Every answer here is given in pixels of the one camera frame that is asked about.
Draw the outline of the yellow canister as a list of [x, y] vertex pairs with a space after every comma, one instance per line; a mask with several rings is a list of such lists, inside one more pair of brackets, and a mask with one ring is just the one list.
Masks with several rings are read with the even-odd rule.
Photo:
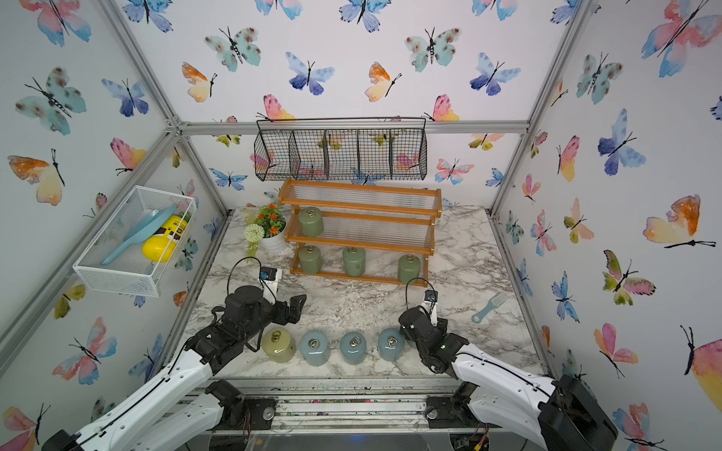
[[264, 334], [261, 349], [272, 361], [284, 364], [294, 357], [296, 343], [288, 329], [276, 327]]

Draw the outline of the blue canister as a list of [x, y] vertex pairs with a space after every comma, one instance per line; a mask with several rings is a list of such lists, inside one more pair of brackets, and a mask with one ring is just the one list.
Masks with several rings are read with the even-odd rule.
[[361, 332], [349, 332], [340, 340], [341, 356], [349, 365], [360, 365], [365, 360], [367, 351], [367, 340]]
[[330, 357], [329, 341], [320, 330], [306, 332], [299, 341], [299, 351], [310, 366], [323, 366]]
[[383, 360], [397, 362], [404, 352], [405, 338], [400, 330], [387, 328], [379, 334], [377, 348]]

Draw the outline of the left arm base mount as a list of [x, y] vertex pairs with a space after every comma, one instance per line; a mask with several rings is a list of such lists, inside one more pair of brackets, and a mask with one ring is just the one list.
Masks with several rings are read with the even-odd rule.
[[250, 434], [272, 428], [278, 405], [275, 398], [250, 397], [225, 380], [214, 381], [204, 389], [204, 394], [214, 397], [221, 408], [220, 420], [212, 430], [240, 430]]

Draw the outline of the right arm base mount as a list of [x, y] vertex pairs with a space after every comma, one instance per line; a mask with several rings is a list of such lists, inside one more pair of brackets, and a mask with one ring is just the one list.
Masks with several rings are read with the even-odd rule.
[[473, 383], [461, 383], [452, 395], [426, 398], [424, 417], [429, 428], [477, 428], [481, 421], [470, 409], [471, 396], [477, 388]]

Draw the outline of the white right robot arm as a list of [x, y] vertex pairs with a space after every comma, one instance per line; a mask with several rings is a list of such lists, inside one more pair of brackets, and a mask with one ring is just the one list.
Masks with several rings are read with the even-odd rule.
[[421, 306], [399, 317], [421, 363], [461, 384], [454, 412], [510, 431], [544, 450], [610, 450], [619, 436], [592, 392], [578, 379], [533, 375], [507, 364], [431, 320]]

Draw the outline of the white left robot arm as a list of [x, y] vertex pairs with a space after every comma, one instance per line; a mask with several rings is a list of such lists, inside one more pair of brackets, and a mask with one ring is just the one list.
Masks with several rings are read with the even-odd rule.
[[219, 425], [250, 427], [252, 410], [241, 392], [211, 379], [244, 351], [257, 351], [251, 341], [260, 340], [267, 326], [298, 323], [305, 303], [304, 294], [269, 302], [259, 287], [235, 289], [170, 365], [78, 432], [56, 432], [43, 449], [173, 450]]

